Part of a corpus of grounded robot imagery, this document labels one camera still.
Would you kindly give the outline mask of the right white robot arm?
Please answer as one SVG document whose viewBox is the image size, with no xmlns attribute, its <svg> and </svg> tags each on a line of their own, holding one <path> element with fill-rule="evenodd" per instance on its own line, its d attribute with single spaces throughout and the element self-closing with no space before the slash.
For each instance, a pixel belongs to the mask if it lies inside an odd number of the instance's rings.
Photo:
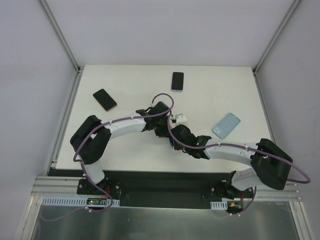
<svg viewBox="0 0 320 240">
<path fill-rule="evenodd" d="M 196 159 L 221 159 L 249 166 L 230 173 L 225 184 L 225 192 L 230 197 L 259 185 L 274 190 L 285 188 L 291 166 L 280 159 L 290 163 L 293 159 L 267 138 L 261 138 L 258 143 L 223 142 L 206 135 L 195 136 L 183 124 L 170 129 L 169 134 L 175 150 L 184 150 Z"/>
</svg>

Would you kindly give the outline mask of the light blue phone case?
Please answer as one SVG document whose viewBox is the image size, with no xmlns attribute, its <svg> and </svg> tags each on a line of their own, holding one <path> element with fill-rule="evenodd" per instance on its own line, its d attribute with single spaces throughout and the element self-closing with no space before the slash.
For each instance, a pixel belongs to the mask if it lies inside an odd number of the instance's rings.
<svg viewBox="0 0 320 240">
<path fill-rule="evenodd" d="M 213 128 L 212 132 L 221 140 L 224 140 L 239 124 L 241 120 L 229 112 Z"/>
</svg>

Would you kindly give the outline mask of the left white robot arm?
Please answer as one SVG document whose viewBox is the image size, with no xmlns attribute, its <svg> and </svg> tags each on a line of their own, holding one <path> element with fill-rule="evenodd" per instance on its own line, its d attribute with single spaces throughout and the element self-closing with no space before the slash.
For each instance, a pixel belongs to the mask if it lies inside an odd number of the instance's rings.
<svg viewBox="0 0 320 240">
<path fill-rule="evenodd" d="M 131 133 L 151 131 L 167 119 L 171 108 L 162 101 L 147 109 L 136 110 L 132 115 L 102 123 L 96 115 L 90 115 L 73 134 L 70 144 L 75 151 L 74 162 L 80 162 L 89 181 L 88 188 L 99 195 L 105 191 L 105 174 L 101 166 L 110 140 Z"/>
</svg>

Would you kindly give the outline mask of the blue phone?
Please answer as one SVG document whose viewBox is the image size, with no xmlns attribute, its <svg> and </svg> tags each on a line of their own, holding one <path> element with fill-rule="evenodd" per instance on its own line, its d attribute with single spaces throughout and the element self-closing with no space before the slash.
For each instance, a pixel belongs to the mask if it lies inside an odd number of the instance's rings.
<svg viewBox="0 0 320 240">
<path fill-rule="evenodd" d="M 169 140 L 171 147 L 173 148 L 174 147 L 174 140 L 172 139 L 172 137 L 169 137 L 168 140 Z"/>
</svg>

